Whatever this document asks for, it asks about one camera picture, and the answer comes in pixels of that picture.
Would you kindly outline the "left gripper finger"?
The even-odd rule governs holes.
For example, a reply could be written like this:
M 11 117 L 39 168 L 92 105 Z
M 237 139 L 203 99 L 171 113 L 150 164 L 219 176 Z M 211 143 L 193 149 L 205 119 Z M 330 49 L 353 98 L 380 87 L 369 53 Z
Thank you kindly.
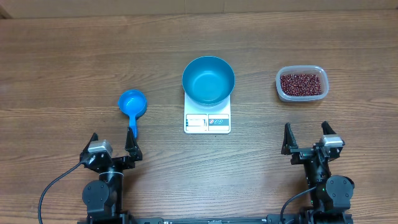
M 139 151 L 139 146 L 137 144 L 136 138 L 134 137 L 134 132 L 130 127 L 127 129 L 125 150 L 128 153 L 137 153 Z
M 96 133 L 93 133 L 93 135 L 91 136 L 90 140 L 88 141 L 88 144 L 83 149 L 83 152 L 88 152 L 88 148 L 89 148 L 91 142 L 97 141 L 97 140 L 98 140 L 98 135 Z

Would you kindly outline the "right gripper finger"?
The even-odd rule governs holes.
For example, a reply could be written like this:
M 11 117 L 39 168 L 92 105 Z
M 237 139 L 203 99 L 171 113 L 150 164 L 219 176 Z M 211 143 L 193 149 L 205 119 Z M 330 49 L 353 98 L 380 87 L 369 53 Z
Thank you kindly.
M 327 121 L 322 122 L 321 127 L 324 135 L 336 134 Z
M 281 154 L 291 155 L 298 149 L 298 144 L 295 140 L 290 123 L 284 126 L 284 140 L 282 143 Z

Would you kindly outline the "blue plastic measuring scoop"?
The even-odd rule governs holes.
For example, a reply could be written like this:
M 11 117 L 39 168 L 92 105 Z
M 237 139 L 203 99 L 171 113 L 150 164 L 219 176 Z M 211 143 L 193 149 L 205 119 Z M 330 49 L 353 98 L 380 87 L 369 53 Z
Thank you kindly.
M 139 119 L 147 109 L 147 100 L 143 92 L 139 90 L 125 91 L 118 101 L 119 109 L 129 117 L 129 127 L 132 129 L 134 137 L 137 138 L 137 119 Z

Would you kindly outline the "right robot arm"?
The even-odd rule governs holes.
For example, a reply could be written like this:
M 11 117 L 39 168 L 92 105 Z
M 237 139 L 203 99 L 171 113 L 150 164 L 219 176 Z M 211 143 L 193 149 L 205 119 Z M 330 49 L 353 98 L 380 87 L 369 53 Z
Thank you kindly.
M 313 146 L 300 148 L 290 123 L 285 124 L 281 154 L 292 156 L 292 165 L 303 165 L 308 190 L 301 192 L 284 203 L 280 211 L 281 223 L 352 223 L 351 215 L 345 211 L 351 207 L 354 193 L 352 179 L 332 175 L 328 163 L 340 157 L 345 146 L 327 121 L 322 122 L 323 135 Z M 310 207 L 303 207 L 298 214 L 286 215 L 285 209 L 295 199 L 309 194 Z

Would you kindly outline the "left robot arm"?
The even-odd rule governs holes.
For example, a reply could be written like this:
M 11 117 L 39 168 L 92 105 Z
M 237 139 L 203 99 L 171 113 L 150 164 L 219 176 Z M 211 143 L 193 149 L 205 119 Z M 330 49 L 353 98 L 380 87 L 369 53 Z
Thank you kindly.
M 135 168 L 135 162 L 142 160 L 131 128 L 127 129 L 125 150 L 128 155 L 113 157 L 110 143 L 100 140 L 96 133 L 82 150 L 81 164 L 98 173 L 98 179 L 89 182 L 82 192 L 87 210 L 85 223 L 136 223 L 131 213 L 123 210 L 123 171 Z

